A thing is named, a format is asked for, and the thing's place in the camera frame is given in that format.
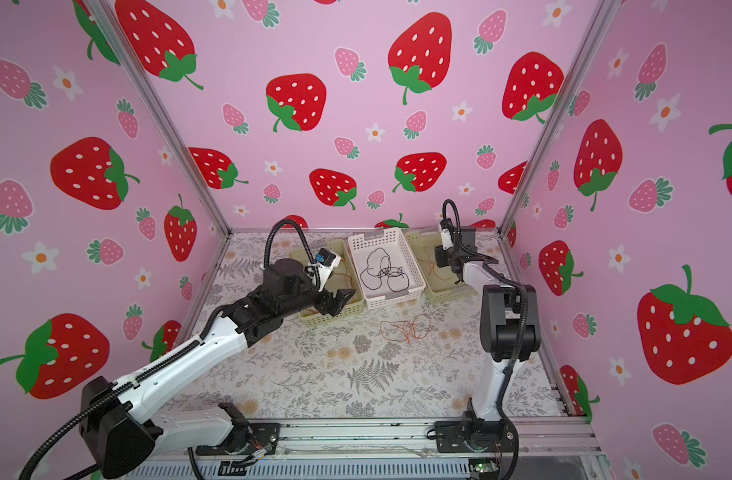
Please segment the green perforated basket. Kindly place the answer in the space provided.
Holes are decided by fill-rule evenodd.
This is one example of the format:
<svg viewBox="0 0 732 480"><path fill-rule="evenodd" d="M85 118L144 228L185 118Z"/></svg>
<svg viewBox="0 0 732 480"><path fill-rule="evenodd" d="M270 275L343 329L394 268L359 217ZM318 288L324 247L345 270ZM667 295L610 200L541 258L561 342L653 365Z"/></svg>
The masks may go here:
<svg viewBox="0 0 732 480"><path fill-rule="evenodd" d="M355 317L366 309L362 289L356 279L354 264L348 253L346 242L343 239L330 239L326 242L319 241L312 245L312 250L314 253L317 253L320 248L324 247L342 257L340 265L328 279L326 288L332 293L335 293L338 289L355 289L356 294L336 317L321 315L315 308L301 311L299 313L299 319L307 327L319 326L334 320Z"/></svg>
<svg viewBox="0 0 732 480"><path fill-rule="evenodd" d="M426 281L425 294L431 304L450 302L477 293L465 283L457 284L458 277L449 267L437 266L435 247L442 245L441 235L437 230L409 230L406 240Z"/></svg>

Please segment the white perforated basket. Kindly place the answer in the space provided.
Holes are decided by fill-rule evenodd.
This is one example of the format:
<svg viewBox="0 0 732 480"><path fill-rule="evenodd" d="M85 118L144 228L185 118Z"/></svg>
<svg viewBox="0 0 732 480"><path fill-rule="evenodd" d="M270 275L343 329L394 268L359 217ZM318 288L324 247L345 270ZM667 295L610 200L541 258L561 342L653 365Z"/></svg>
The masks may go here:
<svg viewBox="0 0 732 480"><path fill-rule="evenodd" d="M352 235L347 247L367 309L415 300L424 292L426 281L403 229Z"/></svg>

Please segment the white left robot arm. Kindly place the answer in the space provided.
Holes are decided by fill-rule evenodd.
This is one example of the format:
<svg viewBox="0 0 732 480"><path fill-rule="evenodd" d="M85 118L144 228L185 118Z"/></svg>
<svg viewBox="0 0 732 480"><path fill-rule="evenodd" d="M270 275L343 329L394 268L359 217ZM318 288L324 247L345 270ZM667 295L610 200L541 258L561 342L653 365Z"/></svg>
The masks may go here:
<svg viewBox="0 0 732 480"><path fill-rule="evenodd" d="M203 330L148 365L109 382L99 377L82 395L80 413L52 434L28 459L19 476L31 478L45 455L72 429L78 429L95 461L76 473L95 472L117 479L149 457L196 447L239 454L250 447L248 462L262 453L250 422L230 403L191 414L159 416L172 397L212 367L237 355L274 332L284 320L305 309L337 316L354 296L352 289L330 292L326 283L341 262L328 248L313 252L303 246L307 263L271 259L265 243L263 281L244 298L217 307Z"/></svg>

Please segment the right green perforated basket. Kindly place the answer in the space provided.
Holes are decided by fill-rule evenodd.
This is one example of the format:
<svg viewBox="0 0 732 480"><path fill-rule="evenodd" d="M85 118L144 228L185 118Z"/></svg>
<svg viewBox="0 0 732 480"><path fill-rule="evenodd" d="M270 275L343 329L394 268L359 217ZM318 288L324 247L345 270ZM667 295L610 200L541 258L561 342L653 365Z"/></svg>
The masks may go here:
<svg viewBox="0 0 732 480"><path fill-rule="evenodd" d="M437 230L409 230L406 240L426 281L425 294L431 304L450 302L477 293L465 283L457 284L458 277L449 267L437 266L435 247L442 245L441 235Z"/></svg>

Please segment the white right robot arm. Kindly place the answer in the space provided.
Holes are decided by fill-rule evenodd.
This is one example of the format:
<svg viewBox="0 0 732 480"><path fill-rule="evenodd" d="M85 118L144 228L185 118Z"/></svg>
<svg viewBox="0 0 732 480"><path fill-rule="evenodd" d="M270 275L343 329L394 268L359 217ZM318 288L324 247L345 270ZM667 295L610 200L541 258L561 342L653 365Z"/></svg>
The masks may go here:
<svg viewBox="0 0 732 480"><path fill-rule="evenodd" d="M443 453L516 454L519 434L505 406L512 381L541 346L536 291L498 271L499 261L479 251L477 230L462 224L451 199L443 203L439 230L442 244L435 249L436 263L481 294L479 337L488 357L462 418L437 422L432 437Z"/></svg>

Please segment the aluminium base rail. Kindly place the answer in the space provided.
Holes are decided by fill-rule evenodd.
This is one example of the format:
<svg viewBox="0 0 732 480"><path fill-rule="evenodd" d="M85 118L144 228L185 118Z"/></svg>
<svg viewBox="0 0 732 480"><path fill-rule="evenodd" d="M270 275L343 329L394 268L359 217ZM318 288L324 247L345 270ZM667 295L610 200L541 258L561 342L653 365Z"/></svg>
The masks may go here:
<svg viewBox="0 0 732 480"><path fill-rule="evenodd" d="M458 419L261 419L236 453L155 454L130 479L611 479L589 423L528 417L470 435Z"/></svg>

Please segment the left green perforated basket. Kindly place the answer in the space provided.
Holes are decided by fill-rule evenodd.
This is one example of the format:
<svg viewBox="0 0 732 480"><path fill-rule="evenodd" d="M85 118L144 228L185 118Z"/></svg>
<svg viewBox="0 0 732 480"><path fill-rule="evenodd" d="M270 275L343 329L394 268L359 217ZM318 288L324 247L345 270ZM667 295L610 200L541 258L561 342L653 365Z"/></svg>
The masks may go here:
<svg viewBox="0 0 732 480"><path fill-rule="evenodd" d="M307 327L319 326L334 320L355 317L366 309L362 289L356 279L354 264L348 253L346 242L343 239L330 239L326 242L319 241L312 245L312 250L314 253L317 253L320 248L324 247L342 257L340 265L328 279L326 288L332 293L335 293L338 289L355 289L356 294L336 317L321 315L315 308L301 311L299 313L299 319Z"/></svg>

